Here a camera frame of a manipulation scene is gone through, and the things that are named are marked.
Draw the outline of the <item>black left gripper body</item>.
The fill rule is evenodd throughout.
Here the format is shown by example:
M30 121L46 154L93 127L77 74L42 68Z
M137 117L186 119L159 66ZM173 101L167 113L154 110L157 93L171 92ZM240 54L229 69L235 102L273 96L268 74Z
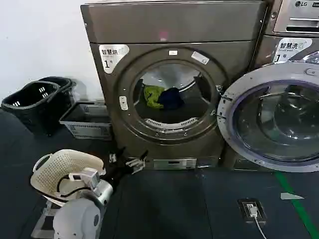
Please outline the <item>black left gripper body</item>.
M128 167L124 162L112 162L106 168L104 180L112 186L113 191L116 191L121 179L127 174L130 174L130 167Z

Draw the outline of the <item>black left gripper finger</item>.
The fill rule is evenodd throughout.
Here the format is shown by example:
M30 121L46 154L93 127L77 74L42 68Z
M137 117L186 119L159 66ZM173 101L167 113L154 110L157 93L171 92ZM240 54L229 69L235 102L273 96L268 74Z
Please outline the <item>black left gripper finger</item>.
M124 153L125 151L125 147L122 147L120 149L118 149L116 152L110 152L109 153L109 162L110 163L115 163L118 161L118 159L121 157L121 155Z
M149 151L146 150L139 158L132 159L125 163L125 165L131 170L131 174L138 173L144 169L148 152Z

